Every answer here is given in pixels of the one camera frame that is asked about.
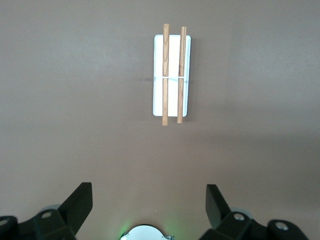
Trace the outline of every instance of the gray surface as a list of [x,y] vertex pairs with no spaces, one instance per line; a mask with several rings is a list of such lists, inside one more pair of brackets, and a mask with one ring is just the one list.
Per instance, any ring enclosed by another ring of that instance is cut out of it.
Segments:
[[[230,206],[320,239],[320,1],[0,1],[0,215],[93,184],[80,240],[209,228]],[[187,26],[188,116],[152,114],[154,36]]]

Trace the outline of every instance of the wooden rod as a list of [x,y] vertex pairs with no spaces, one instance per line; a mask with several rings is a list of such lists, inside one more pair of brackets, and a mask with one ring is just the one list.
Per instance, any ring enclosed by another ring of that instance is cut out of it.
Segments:
[[[162,59],[162,76],[169,75],[169,34],[170,25],[163,25],[163,59]],[[168,125],[168,78],[162,79],[162,125]]]
[[[179,53],[179,77],[185,75],[185,59],[186,59],[186,39],[187,39],[187,27],[181,27],[180,31],[180,53]],[[178,79],[178,124],[182,124],[183,109],[184,109],[184,78]]]

